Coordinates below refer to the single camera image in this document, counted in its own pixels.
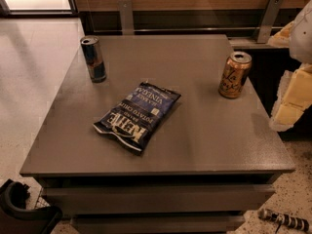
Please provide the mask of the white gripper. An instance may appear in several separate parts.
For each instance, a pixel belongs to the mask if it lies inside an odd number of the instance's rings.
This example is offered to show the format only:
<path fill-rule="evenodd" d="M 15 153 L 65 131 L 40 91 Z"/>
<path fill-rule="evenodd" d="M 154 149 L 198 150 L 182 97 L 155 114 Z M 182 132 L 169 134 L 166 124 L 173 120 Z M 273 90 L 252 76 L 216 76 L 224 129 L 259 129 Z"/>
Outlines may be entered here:
<path fill-rule="evenodd" d="M 286 70 L 281 77 L 269 126 L 284 132 L 312 105 L 312 0 L 280 31 L 271 36 L 268 45 L 287 48 L 290 56 L 304 62 L 294 72 Z"/>

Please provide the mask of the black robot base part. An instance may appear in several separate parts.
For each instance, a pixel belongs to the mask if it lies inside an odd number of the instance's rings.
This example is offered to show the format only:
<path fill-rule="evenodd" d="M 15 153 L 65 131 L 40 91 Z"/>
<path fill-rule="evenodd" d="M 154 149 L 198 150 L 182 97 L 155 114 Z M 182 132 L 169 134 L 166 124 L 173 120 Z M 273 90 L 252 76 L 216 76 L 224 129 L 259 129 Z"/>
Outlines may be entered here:
<path fill-rule="evenodd" d="M 50 234 L 62 218 L 55 206 L 28 210 L 28 186 L 8 179 L 0 187 L 0 234 Z"/>

